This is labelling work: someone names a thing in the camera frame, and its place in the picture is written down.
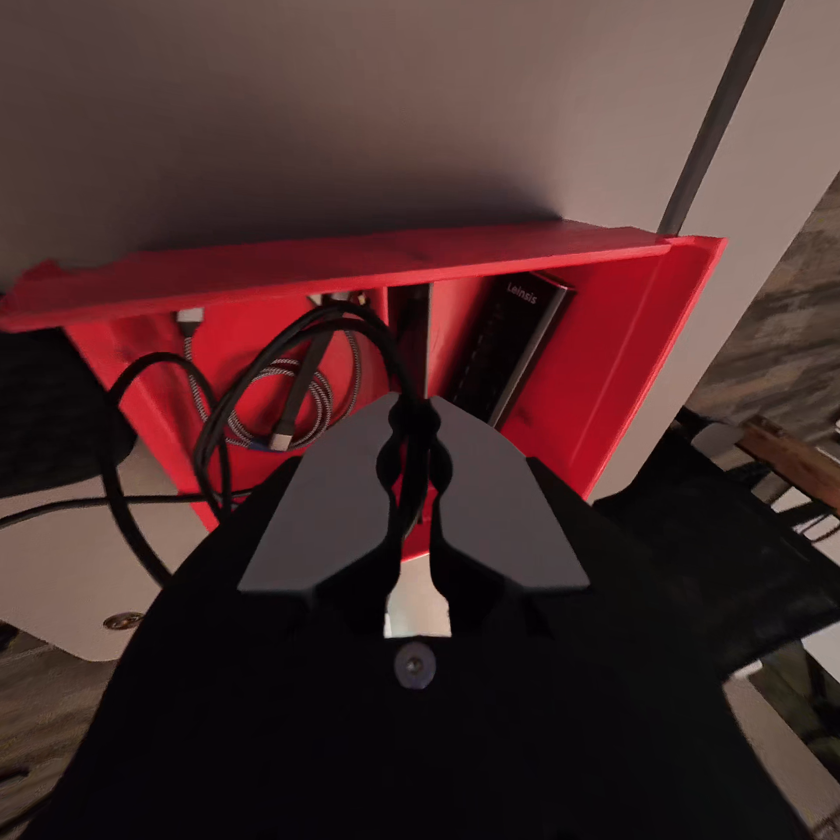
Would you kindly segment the black usb hub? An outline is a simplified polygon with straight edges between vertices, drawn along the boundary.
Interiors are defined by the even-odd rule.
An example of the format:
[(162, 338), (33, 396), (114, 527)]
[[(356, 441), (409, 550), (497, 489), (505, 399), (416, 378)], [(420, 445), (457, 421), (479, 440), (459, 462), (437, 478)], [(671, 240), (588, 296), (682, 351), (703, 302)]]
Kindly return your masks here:
[(493, 277), (444, 397), (500, 429), (576, 290), (545, 272)]

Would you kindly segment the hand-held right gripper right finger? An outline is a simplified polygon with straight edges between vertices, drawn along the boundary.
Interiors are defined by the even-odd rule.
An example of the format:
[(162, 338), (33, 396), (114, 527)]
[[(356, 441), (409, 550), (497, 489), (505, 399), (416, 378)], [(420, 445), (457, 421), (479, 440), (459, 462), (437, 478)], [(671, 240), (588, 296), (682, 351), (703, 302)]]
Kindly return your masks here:
[(429, 412), (429, 565), (451, 632), (480, 633), (506, 603), (585, 592), (590, 578), (526, 456), (440, 396)]

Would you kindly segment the red storage bin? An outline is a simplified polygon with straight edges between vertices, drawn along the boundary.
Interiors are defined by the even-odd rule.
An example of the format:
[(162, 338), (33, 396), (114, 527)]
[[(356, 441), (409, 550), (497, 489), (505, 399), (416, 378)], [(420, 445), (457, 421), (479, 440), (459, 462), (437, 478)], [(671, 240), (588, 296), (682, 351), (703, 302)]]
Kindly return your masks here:
[(427, 392), (444, 396), (493, 280), (535, 272), (569, 288), (570, 303), (500, 432), (587, 498), (725, 247), (545, 222), (144, 251), (86, 269), (46, 262), (6, 294), (2, 330), (62, 329), (109, 389), (148, 354), (181, 354), (177, 316), (202, 310), (192, 357), (221, 397), (311, 297), (361, 292), (396, 334), (388, 292), (430, 285)]

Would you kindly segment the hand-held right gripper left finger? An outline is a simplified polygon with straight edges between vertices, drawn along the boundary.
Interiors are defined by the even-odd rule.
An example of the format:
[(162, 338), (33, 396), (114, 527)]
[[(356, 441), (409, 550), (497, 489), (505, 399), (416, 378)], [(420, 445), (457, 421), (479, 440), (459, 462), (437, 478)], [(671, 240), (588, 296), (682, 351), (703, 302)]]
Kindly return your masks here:
[(336, 612), (359, 634), (383, 634), (400, 575), (404, 526), (393, 485), (400, 437), (389, 392), (326, 432), (301, 457), (238, 584)]

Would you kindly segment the grey metal rod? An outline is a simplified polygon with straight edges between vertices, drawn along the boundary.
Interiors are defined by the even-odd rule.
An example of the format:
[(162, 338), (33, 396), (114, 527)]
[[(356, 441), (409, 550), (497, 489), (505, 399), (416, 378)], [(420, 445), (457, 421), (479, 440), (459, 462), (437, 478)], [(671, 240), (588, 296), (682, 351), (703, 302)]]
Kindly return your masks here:
[(657, 235), (679, 235), (783, 6), (783, 1), (751, 3), (728, 63), (659, 221)]

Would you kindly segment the black office chair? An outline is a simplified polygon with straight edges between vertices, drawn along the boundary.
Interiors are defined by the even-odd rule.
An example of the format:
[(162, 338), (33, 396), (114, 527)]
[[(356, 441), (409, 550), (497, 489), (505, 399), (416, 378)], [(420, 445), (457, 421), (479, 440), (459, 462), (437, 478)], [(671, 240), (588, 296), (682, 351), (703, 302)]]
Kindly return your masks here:
[(838, 623), (838, 566), (715, 465), (742, 430), (682, 407), (636, 477), (594, 509), (647, 546), (719, 677)]

